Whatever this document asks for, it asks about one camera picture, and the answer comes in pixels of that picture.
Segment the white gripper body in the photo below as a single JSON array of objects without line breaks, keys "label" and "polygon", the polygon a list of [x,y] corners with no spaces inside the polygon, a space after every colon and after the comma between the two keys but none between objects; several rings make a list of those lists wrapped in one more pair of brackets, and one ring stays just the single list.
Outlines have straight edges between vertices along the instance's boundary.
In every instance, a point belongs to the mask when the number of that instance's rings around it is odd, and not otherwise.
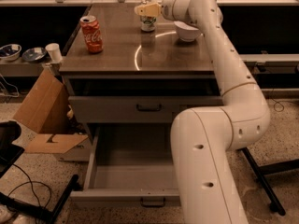
[{"label": "white gripper body", "polygon": [[190,2],[191,0],[163,0],[161,3],[163,17],[170,21],[189,21]]}]

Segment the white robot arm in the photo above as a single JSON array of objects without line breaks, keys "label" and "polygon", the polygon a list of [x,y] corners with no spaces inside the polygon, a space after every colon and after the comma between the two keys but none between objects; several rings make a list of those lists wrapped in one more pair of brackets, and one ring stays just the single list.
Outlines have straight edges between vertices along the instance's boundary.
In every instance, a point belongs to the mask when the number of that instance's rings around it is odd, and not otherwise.
[{"label": "white robot arm", "polygon": [[171,151],[185,224],[248,224],[226,152],[259,141],[270,123],[263,93],[221,27],[216,0],[163,0],[135,7],[139,16],[183,21],[203,33],[222,106],[180,112]]}]

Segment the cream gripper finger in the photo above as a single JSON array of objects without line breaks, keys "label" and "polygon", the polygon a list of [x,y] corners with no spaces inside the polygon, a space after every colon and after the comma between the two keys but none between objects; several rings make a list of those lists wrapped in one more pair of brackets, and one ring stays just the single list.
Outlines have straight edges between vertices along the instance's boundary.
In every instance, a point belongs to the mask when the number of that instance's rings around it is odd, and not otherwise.
[{"label": "cream gripper finger", "polygon": [[135,14],[143,17],[158,17],[161,14],[161,6],[155,2],[141,4],[135,7]]}]

